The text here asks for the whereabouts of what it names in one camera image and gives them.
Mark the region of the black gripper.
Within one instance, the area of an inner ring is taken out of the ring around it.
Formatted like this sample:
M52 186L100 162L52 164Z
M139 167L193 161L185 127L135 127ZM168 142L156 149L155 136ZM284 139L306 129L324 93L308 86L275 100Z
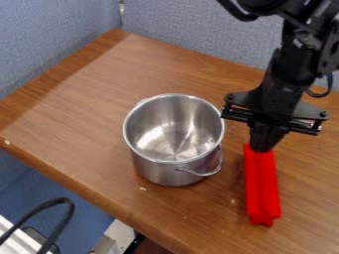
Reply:
M266 78L256 88L225 95L221 117L248 124L255 152L268 152L290 132L312 136L320 132L328 115L302 100L304 94L314 98L328 95L310 90L314 81L314 78L304 81Z

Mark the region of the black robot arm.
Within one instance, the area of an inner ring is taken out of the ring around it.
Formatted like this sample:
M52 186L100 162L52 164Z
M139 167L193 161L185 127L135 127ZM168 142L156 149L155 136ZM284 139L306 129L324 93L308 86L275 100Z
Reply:
M225 95L221 117L246 122L251 128L250 146L268 152L284 135L315 135L327 112L304 102L318 78L334 86L339 70L339 0L216 0L243 22L260 17L283 19L280 47L275 49L259 86Z

